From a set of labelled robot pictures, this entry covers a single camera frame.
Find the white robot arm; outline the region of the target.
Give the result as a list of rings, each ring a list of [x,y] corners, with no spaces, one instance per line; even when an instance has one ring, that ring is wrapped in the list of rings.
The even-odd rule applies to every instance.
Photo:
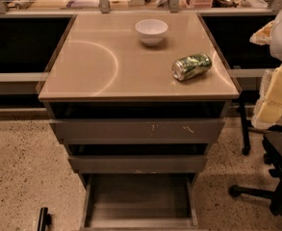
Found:
[[[259,29],[249,39],[258,45],[268,45],[272,57],[281,61],[275,70],[266,70],[259,90],[260,97],[253,110],[251,124],[256,129],[269,129],[282,116],[282,10],[276,18]]]

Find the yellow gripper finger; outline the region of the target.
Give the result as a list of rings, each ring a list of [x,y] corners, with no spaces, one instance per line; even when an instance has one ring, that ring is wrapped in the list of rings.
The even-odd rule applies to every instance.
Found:
[[[268,129],[282,116],[282,65],[265,70],[259,94],[251,124],[256,129]]]
[[[259,29],[256,33],[254,33],[249,41],[251,43],[257,44],[257,45],[270,45],[271,42],[271,28],[272,28],[273,22],[267,23],[264,27]]]

